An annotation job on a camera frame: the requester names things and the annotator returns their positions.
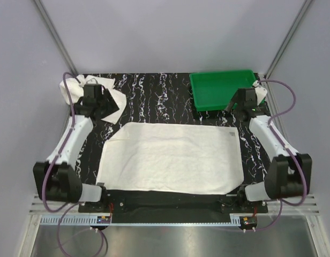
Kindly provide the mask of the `white towel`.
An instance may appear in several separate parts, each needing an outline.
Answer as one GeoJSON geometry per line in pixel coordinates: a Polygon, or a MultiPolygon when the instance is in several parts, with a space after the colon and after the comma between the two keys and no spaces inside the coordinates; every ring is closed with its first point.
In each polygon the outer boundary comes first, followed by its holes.
{"type": "Polygon", "coordinates": [[[101,78],[93,75],[84,76],[81,74],[75,78],[66,78],[65,81],[73,104],[77,103],[80,97],[84,95],[84,85],[87,82],[92,84],[100,84],[107,89],[117,104],[118,110],[105,116],[101,120],[114,125],[117,124],[126,108],[127,100],[125,94],[115,89],[115,79],[101,78]]]}
{"type": "Polygon", "coordinates": [[[230,193],[244,181],[238,130],[127,123],[105,142],[97,181],[109,190],[230,193]]]}

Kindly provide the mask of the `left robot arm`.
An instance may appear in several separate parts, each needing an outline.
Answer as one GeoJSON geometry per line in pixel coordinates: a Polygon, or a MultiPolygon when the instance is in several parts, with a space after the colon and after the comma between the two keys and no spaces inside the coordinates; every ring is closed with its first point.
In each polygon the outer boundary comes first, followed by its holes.
{"type": "Polygon", "coordinates": [[[75,171],[76,161],[94,123],[118,110],[108,89],[100,84],[84,86],[83,96],[71,106],[69,121],[55,150],[44,162],[33,166],[37,192],[44,203],[102,200],[103,186],[82,183],[75,171]]]}

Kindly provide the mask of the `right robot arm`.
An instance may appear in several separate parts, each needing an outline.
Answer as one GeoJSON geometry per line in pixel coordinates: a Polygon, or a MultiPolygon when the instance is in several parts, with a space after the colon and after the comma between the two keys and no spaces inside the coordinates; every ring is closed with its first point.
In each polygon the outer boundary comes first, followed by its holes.
{"type": "Polygon", "coordinates": [[[239,88],[225,108],[248,126],[271,159],[264,180],[246,186],[245,197],[249,202],[282,200],[300,206],[310,190],[312,158],[299,153],[273,124],[261,103],[266,94],[262,87],[239,88]]]}

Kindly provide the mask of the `green plastic tray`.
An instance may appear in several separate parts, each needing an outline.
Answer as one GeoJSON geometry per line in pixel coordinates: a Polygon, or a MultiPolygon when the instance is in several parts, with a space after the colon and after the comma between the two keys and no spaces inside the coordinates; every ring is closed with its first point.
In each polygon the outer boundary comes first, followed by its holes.
{"type": "Polygon", "coordinates": [[[255,85],[251,70],[199,72],[190,74],[194,105],[197,111],[223,110],[239,88],[255,85]]]}

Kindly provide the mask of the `black marble pattern mat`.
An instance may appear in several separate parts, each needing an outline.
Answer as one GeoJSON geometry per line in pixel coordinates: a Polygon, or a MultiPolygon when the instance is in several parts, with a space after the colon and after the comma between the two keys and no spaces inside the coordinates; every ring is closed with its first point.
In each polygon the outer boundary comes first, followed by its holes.
{"type": "MultiPolygon", "coordinates": [[[[73,103],[65,79],[61,89],[71,107],[73,103]]],[[[75,171],[82,183],[97,185],[103,146],[127,123],[234,127],[238,130],[244,172],[244,181],[240,186],[246,187],[264,180],[271,159],[261,143],[233,113],[225,112],[225,109],[197,111],[190,75],[124,74],[115,80],[115,89],[126,95],[126,108],[115,125],[102,120],[94,123],[76,161],[75,171]]]]}

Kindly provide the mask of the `right aluminium frame post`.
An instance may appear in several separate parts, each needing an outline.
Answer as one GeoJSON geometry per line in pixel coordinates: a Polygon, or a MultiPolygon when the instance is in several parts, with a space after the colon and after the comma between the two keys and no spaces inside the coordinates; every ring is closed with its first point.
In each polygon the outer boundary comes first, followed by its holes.
{"type": "Polygon", "coordinates": [[[314,0],[305,0],[301,5],[297,15],[295,16],[294,21],[292,22],[289,30],[287,31],[275,57],[273,58],[269,68],[264,74],[264,77],[268,79],[272,73],[274,72],[275,68],[277,67],[278,63],[280,62],[282,56],[284,55],[287,47],[291,43],[293,37],[295,36],[296,32],[298,31],[301,23],[303,22],[305,16],[309,12],[310,8],[314,4],[314,0]]]}

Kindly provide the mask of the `aluminium frame post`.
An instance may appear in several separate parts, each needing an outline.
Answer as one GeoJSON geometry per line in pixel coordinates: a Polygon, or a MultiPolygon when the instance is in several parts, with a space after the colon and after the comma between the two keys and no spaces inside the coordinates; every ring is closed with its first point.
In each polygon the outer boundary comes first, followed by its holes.
{"type": "Polygon", "coordinates": [[[37,13],[39,14],[40,18],[42,19],[42,21],[43,21],[48,33],[50,34],[63,61],[65,61],[65,64],[66,64],[68,70],[71,71],[73,74],[78,75],[78,70],[77,70],[72,58],[70,57],[69,52],[67,51],[45,5],[42,3],[41,0],[31,0],[31,2],[35,6],[37,13]]]}
{"type": "Polygon", "coordinates": [[[301,23],[303,22],[305,16],[309,12],[310,8],[314,4],[314,0],[305,0],[301,5],[297,15],[295,16],[294,21],[292,22],[289,30],[287,31],[275,57],[273,58],[269,68],[264,74],[264,77],[268,79],[272,73],[274,72],[275,68],[277,67],[278,63],[280,62],[282,56],[284,55],[287,47],[291,43],[293,37],[295,36],[296,32],[298,31],[301,23]]]}

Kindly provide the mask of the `left aluminium frame post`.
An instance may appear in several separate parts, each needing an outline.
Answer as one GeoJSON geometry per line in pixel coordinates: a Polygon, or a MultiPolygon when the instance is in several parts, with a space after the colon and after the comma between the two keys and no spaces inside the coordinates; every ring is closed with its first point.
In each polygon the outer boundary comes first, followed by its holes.
{"type": "Polygon", "coordinates": [[[48,33],[50,34],[63,61],[65,61],[65,64],[66,64],[68,70],[71,71],[73,74],[78,75],[78,70],[77,70],[72,58],[70,57],[69,52],[67,51],[45,5],[42,3],[41,0],[31,0],[31,2],[35,6],[37,13],[39,14],[40,18],[42,19],[42,21],[43,21],[48,33]]]}

